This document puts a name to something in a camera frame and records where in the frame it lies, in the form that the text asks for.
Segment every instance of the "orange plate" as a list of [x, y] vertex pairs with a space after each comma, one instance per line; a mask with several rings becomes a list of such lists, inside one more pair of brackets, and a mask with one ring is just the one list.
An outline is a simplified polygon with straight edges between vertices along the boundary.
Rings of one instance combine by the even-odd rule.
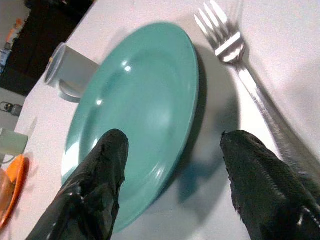
[[15, 184], [14, 192], [12, 196], [11, 203], [4, 214], [3, 218], [0, 220], [0, 230], [4, 228], [8, 222], [9, 217], [11, 216], [16, 203], [19, 199], [19, 196], [22, 192], [23, 186], [25, 184], [27, 173], [29, 170], [29, 160], [25, 158], [22, 154], [17, 156], [13, 162], [9, 165], [5, 171], [11, 182]]

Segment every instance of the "cup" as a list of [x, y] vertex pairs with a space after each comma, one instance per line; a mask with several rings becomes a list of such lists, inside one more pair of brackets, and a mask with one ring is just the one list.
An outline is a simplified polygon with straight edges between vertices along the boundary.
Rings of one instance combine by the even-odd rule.
[[98, 67], [97, 63], [62, 42], [49, 60], [44, 83], [56, 88], [62, 99], [79, 103]]
[[0, 128], [0, 154], [18, 156], [26, 148], [28, 136]]

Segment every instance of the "white table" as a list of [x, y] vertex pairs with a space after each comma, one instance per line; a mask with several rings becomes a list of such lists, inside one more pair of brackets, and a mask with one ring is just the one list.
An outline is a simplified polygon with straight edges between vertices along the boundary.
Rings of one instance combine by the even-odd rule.
[[[253, 101], [233, 71], [223, 67], [195, 24], [202, 0], [97, 0], [67, 45], [101, 64], [136, 28], [154, 21], [181, 26], [203, 58], [206, 107], [190, 162], [167, 190], [113, 240], [249, 239], [233, 209], [219, 147], [224, 131], [244, 129], [277, 152]], [[320, 3], [317, 0], [219, 0], [238, 20], [250, 62], [297, 133], [320, 157]], [[42, 76], [26, 98], [16, 131], [28, 134], [26, 186], [1, 239], [23, 240], [61, 187], [61, 160], [77, 104], [60, 99]]]

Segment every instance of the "silver fork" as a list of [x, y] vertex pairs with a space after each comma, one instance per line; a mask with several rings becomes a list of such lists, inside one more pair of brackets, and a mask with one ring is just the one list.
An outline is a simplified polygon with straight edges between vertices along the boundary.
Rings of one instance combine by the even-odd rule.
[[232, 25], [219, 5], [211, 0], [199, 8], [195, 21], [223, 64], [231, 65], [264, 117], [282, 160], [298, 173], [302, 184], [320, 203], [320, 162], [284, 119], [257, 76], [243, 61], [246, 44], [239, 29]]

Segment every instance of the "wall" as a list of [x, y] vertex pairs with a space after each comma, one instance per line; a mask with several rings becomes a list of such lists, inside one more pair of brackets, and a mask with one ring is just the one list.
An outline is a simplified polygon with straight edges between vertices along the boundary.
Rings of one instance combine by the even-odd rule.
[[30, 10], [25, 6], [24, 0], [0, 0], [0, 49], [5, 46], [9, 31], [20, 18], [24, 21]]
[[[0, 87], [0, 103], [1, 102], [8, 102], [11, 104], [19, 104], [23, 106], [25, 97]], [[14, 130], [17, 125], [18, 119], [19, 118], [17, 116], [13, 116], [10, 113], [0, 111], [0, 128]], [[0, 154], [0, 166], [4, 157], [4, 155]]]

